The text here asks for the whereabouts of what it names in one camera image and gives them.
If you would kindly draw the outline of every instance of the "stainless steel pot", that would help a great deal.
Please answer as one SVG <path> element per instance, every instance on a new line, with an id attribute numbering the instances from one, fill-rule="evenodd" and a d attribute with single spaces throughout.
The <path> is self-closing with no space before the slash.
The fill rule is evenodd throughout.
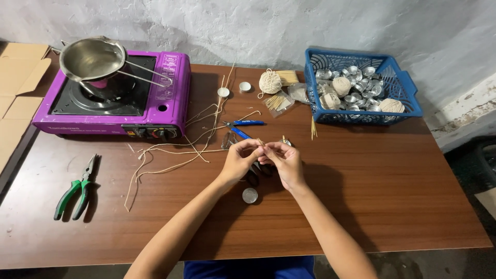
<path id="1" fill-rule="evenodd" d="M 60 53 L 62 72 L 100 98 L 112 100 L 122 97 L 132 89 L 135 78 L 162 87 L 171 86 L 173 82 L 168 76 L 127 61 L 127 51 L 124 46 L 119 41 L 105 36 L 65 44 Z M 127 64 L 162 76 L 170 83 L 164 85 L 135 76 Z"/>

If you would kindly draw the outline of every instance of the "stove burner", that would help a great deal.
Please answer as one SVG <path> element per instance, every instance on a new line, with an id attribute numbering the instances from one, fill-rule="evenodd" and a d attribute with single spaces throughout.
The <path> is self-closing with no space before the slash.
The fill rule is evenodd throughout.
<path id="1" fill-rule="evenodd" d="M 155 57 L 129 56 L 132 63 L 153 70 Z M 139 77 L 151 79 L 153 74 L 131 66 L 132 71 Z M 105 100 L 89 93 L 79 83 L 66 78 L 50 114 L 63 115 L 122 115 L 142 116 L 148 99 L 150 83 L 136 79 L 129 93 L 122 98 Z"/>

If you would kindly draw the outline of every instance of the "floor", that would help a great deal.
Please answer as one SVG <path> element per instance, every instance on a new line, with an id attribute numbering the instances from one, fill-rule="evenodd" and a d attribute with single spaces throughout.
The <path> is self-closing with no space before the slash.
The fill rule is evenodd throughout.
<path id="1" fill-rule="evenodd" d="M 453 249 L 368 254 L 380 279 L 494 279 L 496 250 Z M 0 279 L 122 279 L 130 265 L 0 270 Z M 179 262 L 168 279 L 181 279 Z M 325 256 L 315 256 L 317 279 L 337 279 Z"/>

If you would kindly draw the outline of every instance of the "portable gas stove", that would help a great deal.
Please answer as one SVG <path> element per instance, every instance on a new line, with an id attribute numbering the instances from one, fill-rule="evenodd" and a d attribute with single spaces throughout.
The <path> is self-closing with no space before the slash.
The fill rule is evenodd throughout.
<path id="1" fill-rule="evenodd" d="M 169 87 L 136 79 L 132 90 L 116 100 L 88 93 L 60 70 L 45 96 L 33 125 L 40 130 L 66 134 L 113 134 L 137 138 L 180 138 L 185 120 L 191 69 L 182 53 L 128 51 L 129 61 L 170 77 Z M 160 84 L 168 80 L 131 66 L 136 76 Z"/>

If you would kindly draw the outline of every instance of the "ball of cotton string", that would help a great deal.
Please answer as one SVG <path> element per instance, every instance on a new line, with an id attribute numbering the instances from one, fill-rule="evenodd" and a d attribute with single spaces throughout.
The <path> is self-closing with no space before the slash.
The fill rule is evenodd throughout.
<path id="1" fill-rule="evenodd" d="M 262 90 L 262 92 L 257 95 L 259 99 L 261 99 L 265 93 L 275 94 L 281 90 L 281 77 L 271 69 L 267 69 L 260 77 L 258 86 L 260 87 L 260 90 Z"/>

